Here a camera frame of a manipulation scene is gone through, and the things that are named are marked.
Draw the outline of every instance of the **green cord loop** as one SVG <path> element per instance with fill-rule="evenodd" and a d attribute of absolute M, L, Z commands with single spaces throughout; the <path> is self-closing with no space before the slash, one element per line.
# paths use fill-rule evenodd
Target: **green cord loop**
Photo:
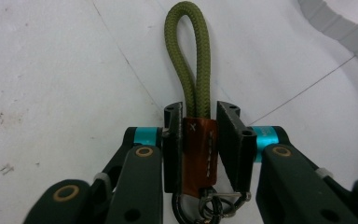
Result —
<path fill-rule="evenodd" d="M 193 24 L 197 44 L 197 81 L 194 86 L 190 68 L 179 48 L 177 40 L 177 24 L 183 16 L 188 16 Z M 191 2 L 180 2 L 168 13 L 164 26 L 165 44 L 173 67 L 182 83 L 186 99 L 188 117 L 211 117 L 210 76 L 211 50 L 205 19 L 200 9 Z"/>

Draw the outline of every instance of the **brown leather tag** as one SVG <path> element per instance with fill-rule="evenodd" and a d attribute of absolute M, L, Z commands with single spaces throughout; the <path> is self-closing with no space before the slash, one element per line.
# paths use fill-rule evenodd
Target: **brown leather tag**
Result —
<path fill-rule="evenodd" d="M 216 183 L 217 122 L 184 118 L 183 193 L 200 197 L 199 190 Z"/>

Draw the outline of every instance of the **white floor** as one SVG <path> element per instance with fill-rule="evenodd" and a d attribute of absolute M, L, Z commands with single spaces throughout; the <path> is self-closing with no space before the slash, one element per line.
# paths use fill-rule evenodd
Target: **white floor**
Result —
<path fill-rule="evenodd" d="M 0 171 L 0 223 L 23 222 L 58 181 L 91 183 L 127 127 L 162 126 L 164 106 L 184 100 L 163 39 L 175 2 L 0 1 L 0 170 L 14 167 Z M 353 53 L 313 29 L 297 0 L 195 2 L 211 38 L 213 113 L 227 101 L 247 125 L 283 126 L 350 189 L 358 179 Z M 188 19 L 179 33 L 194 70 Z M 218 188 L 229 190 L 219 176 Z M 176 223 L 169 200 L 164 223 Z M 255 200 L 222 223 L 262 223 Z"/>

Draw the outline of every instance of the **metal ring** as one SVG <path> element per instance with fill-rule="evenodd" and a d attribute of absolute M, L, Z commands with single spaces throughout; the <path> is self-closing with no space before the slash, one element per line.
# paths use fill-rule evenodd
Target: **metal ring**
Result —
<path fill-rule="evenodd" d="M 135 154 L 139 157 L 148 157 L 153 154 L 153 149 L 151 147 L 140 147 L 136 149 Z"/>
<path fill-rule="evenodd" d="M 282 157 L 290 157 L 292 155 L 292 152 L 286 147 L 275 147 L 272 151 Z"/>
<path fill-rule="evenodd" d="M 60 193 L 62 193 L 64 190 L 66 189 L 72 189 L 72 193 L 69 194 L 68 196 L 64 196 L 61 197 Z M 54 201 L 58 202 L 58 203 L 64 203 L 67 201 L 72 200 L 73 198 L 75 198 L 75 196 L 78 194 L 78 192 L 80 191 L 79 187 L 76 185 L 67 185 L 67 186 L 63 186 L 60 189 L 57 189 L 54 194 L 53 194 L 53 199 Z"/>

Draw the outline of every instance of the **braided cord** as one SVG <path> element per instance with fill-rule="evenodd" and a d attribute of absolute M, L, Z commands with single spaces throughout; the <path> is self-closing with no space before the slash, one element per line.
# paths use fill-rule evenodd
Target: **braided cord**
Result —
<path fill-rule="evenodd" d="M 188 16 L 193 24 L 197 44 L 197 81 L 194 86 L 190 68 L 179 48 L 177 24 L 183 16 Z M 180 2 L 168 13 L 164 26 L 165 44 L 173 67 L 182 83 L 186 100 L 186 115 L 194 118 L 211 117 L 210 76 L 211 51 L 205 19 L 200 9 L 193 3 Z"/>

